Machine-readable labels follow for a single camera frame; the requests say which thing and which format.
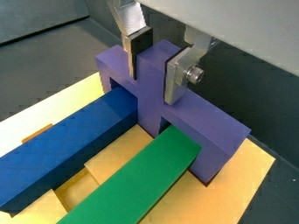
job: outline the blue block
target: blue block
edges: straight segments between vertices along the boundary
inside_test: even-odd
[[[136,98],[116,87],[0,158],[0,210],[17,214],[56,189],[137,122]]]

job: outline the yellow block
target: yellow block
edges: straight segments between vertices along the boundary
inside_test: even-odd
[[[134,126],[86,163],[89,173],[101,185],[136,153],[150,143],[152,138]]]
[[[49,123],[54,124],[102,95],[98,73],[0,122],[0,157]]]
[[[37,137],[49,127],[52,124],[49,123],[46,126],[44,126],[41,129],[38,129],[34,133],[32,133],[25,139],[22,139],[22,144],[30,141],[34,137]]]
[[[275,159],[246,139],[205,187],[186,171],[141,224],[236,224]]]
[[[0,223],[4,224],[53,224],[66,211],[49,190],[13,218],[9,214],[0,213]]]
[[[54,191],[66,211],[89,196],[97,187],[97,181],[84,168]]]

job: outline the metal plate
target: metal plate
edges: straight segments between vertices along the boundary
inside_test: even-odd
[[[299,76],[297,1],[137,2]]]
[[[145,27],[144,13],[140,3],[132,1],[106,0],[106,5],[116,20],[118,30],[130,35]]]

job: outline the rectangular block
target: rectangular block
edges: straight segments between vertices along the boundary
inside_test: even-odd
[[[0,210],[17,214],[134,124],[136,98],[117,87],[0,157]]]
[[[61,202],[49,190],[10,220],[0,220],[4,224],[52,224],[66,214]]]
[[[84,168],[54,191],[66,212],[98,188],[98,183]]]
[[[169,126],[58,223],[137,223],[200,150],[201,147]]]
[[[97,68],[105,91],[114,87],[114,81],[137,97],[137,123],[146,133],[158,135],[164,119],[201,146],[190,172],[208,183],[234,154],[249,128],[189,89],[172,106],[164,102],[164,65],[178,50],[161,40],[142,51],[137,55],[137,80],[129,78],[126,53],[118,45],[96,57]]]
[[[186,171],[140,224],[241,223],[238,219],[273,162],[275,158],[245,139],[209,185]]]
[[[100,185],[153,139],[136,125],[86,163],[85,167]]]
[[[22,139],[22,141],[21,141],[22,144],[26,143],[29,140],[32,140],[34,137],[37,137],[50,126],[52,126],[52,124],[49,123],[41,129],[38,129],[36,132],[33,132],[25,139]]]

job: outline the purple block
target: purple block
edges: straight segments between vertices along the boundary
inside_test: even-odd
[[[165,119],[201,146],[190,172],[206,183],[236,152],[249,129],[190,90],[172,106],[164,102],[164,63],[178,50],[162,40],[141,52],[137,80],[129,78],[126,53],[118,45],[96,57],[97,69],[105,92],[116,82],[137,97],[138,125],[152,137],[158,135]]]

